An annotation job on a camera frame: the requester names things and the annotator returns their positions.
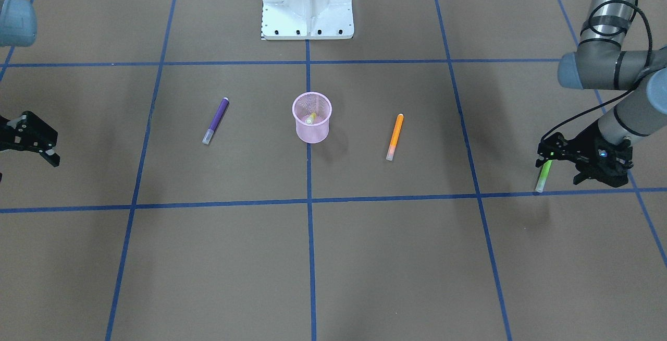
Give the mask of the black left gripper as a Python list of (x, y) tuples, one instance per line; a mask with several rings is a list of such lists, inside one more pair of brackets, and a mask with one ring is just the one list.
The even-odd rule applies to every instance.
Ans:
[(631, 140), (623, 138), (619, 144), (612, 144), (603, 138), (598, 125), (590, 125), (570, 141), (573, 153), (565, 148), (569, 141), (560, 132), (543, 137), (537, 146), (536, 167), (543, 167), (548, 161), (569, 161), (575, 163), (578, 171), (573, 177), (573, 185), (593, 180), (612, 188), (627, 185), (627, 172), (634, 166), (632, 162)]

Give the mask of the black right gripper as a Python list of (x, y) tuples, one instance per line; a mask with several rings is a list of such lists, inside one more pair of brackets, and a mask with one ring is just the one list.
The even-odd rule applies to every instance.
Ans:
[[(21, 135), (17, 130), (21, 122)], [(1, 151), (31, 151), (37, 153), (53, 167), (60, 165), (55, 153), (58, 132), (31, 111), (10, 120), (1, 116)]]

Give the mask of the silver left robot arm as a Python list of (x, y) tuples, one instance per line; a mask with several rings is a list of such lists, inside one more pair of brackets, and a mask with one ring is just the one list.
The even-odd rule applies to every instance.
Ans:
[(665, 127), (665, 49), (653, 48), (652, 30), (638, 0), (591, 0), (577, 50), (558, 64), (562, 87), (621, 91), (614, 106), (576, 137), (552, 128), (540, 139), (536, 167), (574, 163), (575, 185), (596, 180), (613, 188), (628, 183), (634, 146)]

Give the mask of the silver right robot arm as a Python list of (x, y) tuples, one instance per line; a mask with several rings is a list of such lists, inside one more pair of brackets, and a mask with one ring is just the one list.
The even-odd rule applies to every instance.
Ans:
[[(2, 47), (31, 46), (37, 32), (35, 9), (30, 1), (2, 0)], [(1, 117), (2, 152), (33, 152), (48, 164), (58, 167), (60, 156), (55, 153), (58, 136), (57, 130), (34, 112), (24, 111), (17, 118)]]

